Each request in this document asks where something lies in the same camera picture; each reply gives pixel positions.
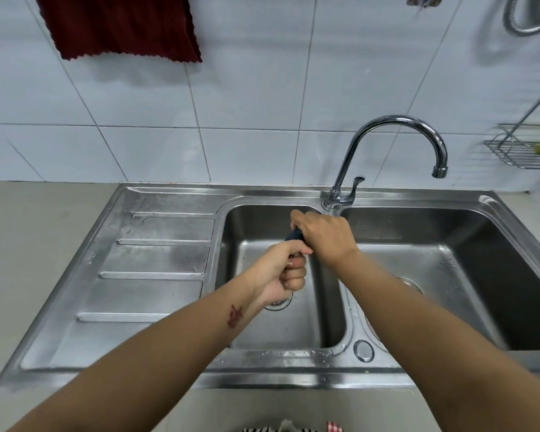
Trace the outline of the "person's left hand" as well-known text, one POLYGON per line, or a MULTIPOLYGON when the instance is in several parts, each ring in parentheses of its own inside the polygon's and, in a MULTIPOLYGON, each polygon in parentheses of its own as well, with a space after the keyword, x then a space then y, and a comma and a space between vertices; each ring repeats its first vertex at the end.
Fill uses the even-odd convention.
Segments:
POLYGON ((253 286, 254 300, 263 307, 284 300, 305 287, 307 257, 311 255, 276 258, 270 253, 270 247, 246 271, 253 286))

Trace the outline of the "person's right hand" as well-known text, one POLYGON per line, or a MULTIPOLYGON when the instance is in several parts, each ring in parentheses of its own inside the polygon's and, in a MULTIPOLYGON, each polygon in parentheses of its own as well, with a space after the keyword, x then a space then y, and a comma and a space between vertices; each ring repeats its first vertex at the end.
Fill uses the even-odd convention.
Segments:
POLYGON ((319 238, 312 250, 320 261, 333 269, 362 258, 350 225, 343 217, 319 214, 319 238))

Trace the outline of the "person's right forearm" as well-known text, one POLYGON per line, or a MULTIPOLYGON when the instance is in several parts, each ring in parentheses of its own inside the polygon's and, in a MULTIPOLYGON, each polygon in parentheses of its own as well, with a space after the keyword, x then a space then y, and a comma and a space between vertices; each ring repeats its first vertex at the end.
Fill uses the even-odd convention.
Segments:
POLYGON ((443 432, 540 432, 540 378, 356 247, 318 252, 443 432))

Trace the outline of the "person's left forearm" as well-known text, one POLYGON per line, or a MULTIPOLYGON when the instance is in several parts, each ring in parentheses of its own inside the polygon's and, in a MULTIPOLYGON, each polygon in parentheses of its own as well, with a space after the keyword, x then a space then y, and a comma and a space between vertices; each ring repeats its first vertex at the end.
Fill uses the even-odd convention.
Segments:
POLYGON ((241 275, 132 336, 7 432, 152 432, 265 307, 241 275))

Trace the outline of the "round metal sink hole cap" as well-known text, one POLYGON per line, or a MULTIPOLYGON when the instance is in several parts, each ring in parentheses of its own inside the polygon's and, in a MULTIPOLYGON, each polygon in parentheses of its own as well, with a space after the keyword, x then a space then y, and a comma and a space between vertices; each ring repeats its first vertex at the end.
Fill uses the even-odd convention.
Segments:
POLYGON ((357 340, 353 344, 353 352, 357 359, 363 363, 370 363, 375 357, 373 346, 366 340, 357 340))

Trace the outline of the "stainless steel double sink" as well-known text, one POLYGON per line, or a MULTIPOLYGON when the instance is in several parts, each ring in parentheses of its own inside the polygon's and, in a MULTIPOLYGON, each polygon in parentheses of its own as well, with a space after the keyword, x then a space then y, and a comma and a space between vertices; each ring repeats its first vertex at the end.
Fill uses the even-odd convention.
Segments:
MULTIPOLYGON (((0 388, 65 385, 137 332, 213 292, 325 213, 325 190, 121 184, 14 354, 0 388)), ((360 189, 345 218, 361 251, 540 377, 540 243, 492 192, 360 189)), ((279 312, 263 310, 199 388, 408 388, 353 296, 318 260, 279 312), (375 350, 370 363, 353 352, 375 350)))

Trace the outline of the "chrome gooseneck faucet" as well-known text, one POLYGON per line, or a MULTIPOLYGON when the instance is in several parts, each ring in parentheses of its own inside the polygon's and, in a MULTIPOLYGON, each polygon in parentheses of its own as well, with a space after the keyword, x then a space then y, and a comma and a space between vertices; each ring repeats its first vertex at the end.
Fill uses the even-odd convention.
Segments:
POLYGON ((343 196, 341 194, 341 187, 344 178, 346 177, 347 171, 362 138, 364 138, 369 132, 386 125, 400 125, 402 127, 414 129, 419 134, 423 135, 431 143, 435 154, 436 161, 432 169, 432 177, 435 179, 444 179, 447 176, 447 147, 445 141, 437 130, 419 118, 408 115, 384 115, 364 124, 354 134, 347 148, 336 180, 334 181, 328 195, 322 199, 322 207, 324 210, 328 212, 335 212, 341 207, 349 207, 353 205, 356 197, 357 187, 365 180, 365 178, 361 175, 356 176, 353 179, 351 192, 348 195, 343 196))

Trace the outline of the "dark red hanging cloth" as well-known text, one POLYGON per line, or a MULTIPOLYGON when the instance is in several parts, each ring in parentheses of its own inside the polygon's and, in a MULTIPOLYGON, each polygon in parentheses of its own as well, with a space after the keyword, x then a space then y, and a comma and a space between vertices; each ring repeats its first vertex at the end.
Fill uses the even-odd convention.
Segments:
POLYGON ((189 0, 36 0, 64 60, 104 53, 201 63, 189 0))

